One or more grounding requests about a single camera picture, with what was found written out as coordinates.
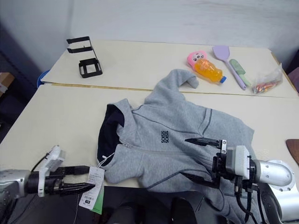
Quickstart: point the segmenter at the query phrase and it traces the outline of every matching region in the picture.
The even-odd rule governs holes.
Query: white table
[[[89,46],[89,42],[73,43],[69,47],[73,49],[83,45]],[[66,50],[42,80],[60,84],[152,90],[172,69],[192,70],[187,63],[188,55],[197,50],[204,50],[208,60],[222,69],[227,80],[218,85],[199,78],[197,89],[183,86],[181,91],[253,95],[250,88],[243,91],[226,65],[215,59],[212,46],[126,41],[92,41],[92,45],[100,60],[103,75],[82,78],[79,74],[79,60],[94,57],[93,52],[70,54]],[[240,63],[252,80],[259,74],[272,72],[278,66],[268,49],[230,47],[230,59],[232,58]],[[283,75],[282,84],[262,96],[296,98],[298,94]]]
[[[54,145],[66,151],[64,166],[96,165],[98,134],[108,103],[127,98],[132,107],[149,91],[40,86],[0,144],[0,170],[31,169]],[[299,166],[285,140],[299,139],[298,98],[268,98],[184,93],[187,100],[229,113],[255,130],[252,146],[259,159],[287,162],[297,177]],[[69,182],[86,181],[86,176]],[[135,179],[117,184],[139,187]]]

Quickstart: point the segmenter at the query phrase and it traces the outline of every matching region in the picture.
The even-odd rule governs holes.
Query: hoodie sleeve
[[[193,88],[199,84],[196,75],[192,72],[182,69],[172,70],[167,77],[157,83],[153,92],[146,97],[144,104],[165,105],[185,99],[178,91],[179,86],[185,82]]]

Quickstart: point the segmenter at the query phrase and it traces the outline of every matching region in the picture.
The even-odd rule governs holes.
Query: green brush
[[[242,66],[237,62],[237,60],[235,59],[231,59],[229,61],[229,63],[232,65],[232,67],[234,68],[234,70],[236,71],[236,73],[240,76],[240,78],[242,79],[242,81],[245,83],[245,85],[247,85],[248,87],[251,86],[250,81],[248,81],[245,77],[245,70],[242,68]]]

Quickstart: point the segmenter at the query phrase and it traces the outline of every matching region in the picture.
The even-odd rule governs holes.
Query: printed logo
[[[161,131],[161,143],[168,143],[168,142],[169,142],[168,131]]]

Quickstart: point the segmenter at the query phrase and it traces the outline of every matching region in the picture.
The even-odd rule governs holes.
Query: pink toy
[[[194,68],[195,63],[197,62],[197,60],[199,60],[201,58],[205,58],[206,59],[206,52],[204,52],[203,50],[192,52],[187,57],[187,61],[192,66],[192,69],[194,71],[195,71],[195,68]]]

